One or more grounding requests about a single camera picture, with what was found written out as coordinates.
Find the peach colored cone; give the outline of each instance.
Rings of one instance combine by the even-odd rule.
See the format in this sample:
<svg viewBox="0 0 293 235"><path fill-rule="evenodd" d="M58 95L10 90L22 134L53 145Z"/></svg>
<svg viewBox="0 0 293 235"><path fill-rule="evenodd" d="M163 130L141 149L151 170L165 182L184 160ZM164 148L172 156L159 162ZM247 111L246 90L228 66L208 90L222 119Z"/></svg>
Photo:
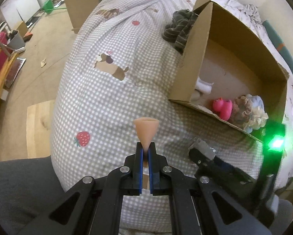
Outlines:
<svg viewBox="0 0 293 235"><path fill-rule="evenodd" d="M133 123L144 153L147 153L152 139L157 132L159 120L151 117L140 117L135 119Z"/></svg>

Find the open cardboard box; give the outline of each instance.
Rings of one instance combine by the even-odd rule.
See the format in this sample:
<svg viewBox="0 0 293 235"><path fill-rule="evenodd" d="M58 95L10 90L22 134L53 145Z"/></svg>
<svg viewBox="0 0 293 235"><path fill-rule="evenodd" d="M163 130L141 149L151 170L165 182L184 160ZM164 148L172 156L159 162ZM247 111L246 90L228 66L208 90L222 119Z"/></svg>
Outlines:
<svg viewBox="0 0 293 235"><path fill-rule="evenodd" d="M193 11L199 16L190 31L169 100L244 132L213 114L212 101L219 97L233 100L241 95L258 95L269 119L281 123L288 72L246 25L213 0L197 0ZM190 98L198 76L214 85L212 92L194 105ZM261 140L261 129L248 135Z"/></svg>

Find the dark plaid cloth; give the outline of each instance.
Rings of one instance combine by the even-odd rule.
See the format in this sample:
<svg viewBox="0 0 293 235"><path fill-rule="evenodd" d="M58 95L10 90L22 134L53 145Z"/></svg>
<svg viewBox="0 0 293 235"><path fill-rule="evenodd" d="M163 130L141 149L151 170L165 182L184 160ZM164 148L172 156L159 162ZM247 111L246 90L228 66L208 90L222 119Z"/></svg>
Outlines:
<svg viewBox="0 0 293 235"><path fill-rule="evenodd" d="M196 19L197 15L193 11L175 11L172 14L172 23L167 25L162 33L163 39L174 43L175 50L182 54Z"/></svg>

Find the bed sheet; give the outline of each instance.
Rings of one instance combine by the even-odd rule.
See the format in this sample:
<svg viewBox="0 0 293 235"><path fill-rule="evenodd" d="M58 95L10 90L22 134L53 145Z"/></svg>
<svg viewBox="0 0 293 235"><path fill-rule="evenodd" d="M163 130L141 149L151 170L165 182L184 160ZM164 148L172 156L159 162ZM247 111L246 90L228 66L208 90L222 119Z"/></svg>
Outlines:
<svg viewBox="0 0 293 235"><path fill-rule="evenodd" d="M258 176L261 143L167 99L181 55L161 33L174 11L191 10L195 1L103 0L88 17L65 65L53 114L51 157L65 190L86 175L98 178L122 166L138 141L132 121L144 116L160 120L157 152L185 175L196 171L187 152L200 137L224 161ZM277 60L289 71L281 56ZM286 124L291 124L290 113L286 109ZM287 144L277 188L293 173L293 150ZM145 189L140 197L124 197L121 228L170 232L168 197L153 197Z"/></svg>

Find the red dot print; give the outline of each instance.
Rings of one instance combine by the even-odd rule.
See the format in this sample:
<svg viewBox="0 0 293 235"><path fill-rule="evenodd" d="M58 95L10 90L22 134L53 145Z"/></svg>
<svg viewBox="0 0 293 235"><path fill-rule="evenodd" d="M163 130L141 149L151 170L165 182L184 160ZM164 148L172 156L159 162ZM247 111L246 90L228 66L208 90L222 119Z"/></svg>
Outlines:
<svg viewBox="0 0 293 235"><path fill-rule="evenodd" d="M140 22L139 22L138 20L134 20L134 21L132 21L132 24L133 24L134 26L138 26L138 25L140 24Z"/></svg>

